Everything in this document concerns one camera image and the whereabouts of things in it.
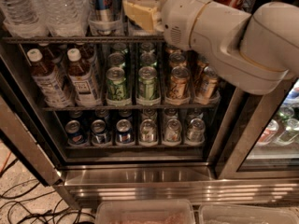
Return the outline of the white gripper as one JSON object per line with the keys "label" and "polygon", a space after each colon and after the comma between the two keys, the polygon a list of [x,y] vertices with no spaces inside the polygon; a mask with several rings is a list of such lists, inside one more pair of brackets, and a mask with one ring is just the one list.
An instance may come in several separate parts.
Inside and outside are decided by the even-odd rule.
{"label": "white gripper", "polygon": [[164,28],[164,40],[176,48],[190,50],[190,37],[204,6],[213,0],[122,0],[129,20],[149,33]]}

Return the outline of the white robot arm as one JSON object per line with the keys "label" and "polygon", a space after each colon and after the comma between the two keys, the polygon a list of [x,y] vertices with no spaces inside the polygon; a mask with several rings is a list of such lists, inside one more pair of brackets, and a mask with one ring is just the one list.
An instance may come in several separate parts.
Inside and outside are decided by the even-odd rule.
{"label": "white robot arm", "polygon": [[264,95],[299,76],[299,7],[270,2],[254,13],[214,0],[122,0],[125,15],[168,44],[204,55],[217,75]]}

